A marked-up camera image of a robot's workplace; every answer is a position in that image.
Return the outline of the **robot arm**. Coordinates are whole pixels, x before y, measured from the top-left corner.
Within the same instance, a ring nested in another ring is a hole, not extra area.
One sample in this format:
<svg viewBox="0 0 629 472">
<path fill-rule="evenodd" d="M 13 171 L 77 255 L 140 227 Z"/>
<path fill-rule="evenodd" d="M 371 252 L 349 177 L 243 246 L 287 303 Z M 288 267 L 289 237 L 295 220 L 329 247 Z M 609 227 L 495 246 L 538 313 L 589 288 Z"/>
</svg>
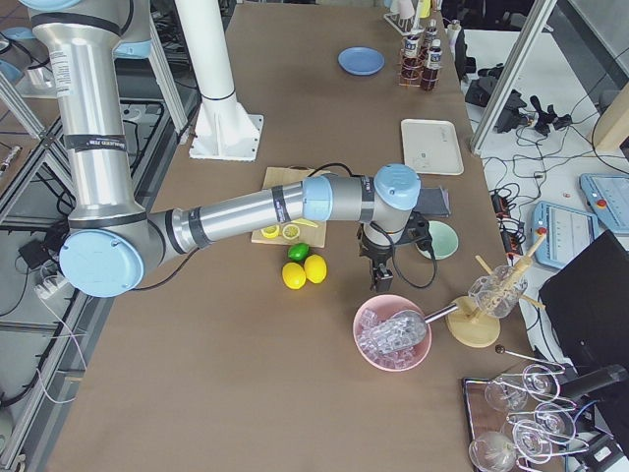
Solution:
<svg viewBox="0 0 629 472">
<path fill-rule="evenodd" d="M 212 206 L 148 213 L 134 196 L 114 68 L 117 49 L 148 54 L 148 3 L 30 1 L 28 9 L 49 52 L 75 186 L 59 255 L 74 287 L 115 297 L 176 256 L 299 218 L 360 222 L 364 254 L 374 266 L 386 263 L 421 190 L 419 175 L 399 163 L 374 177 L 326 173 Z"/>
</svg>

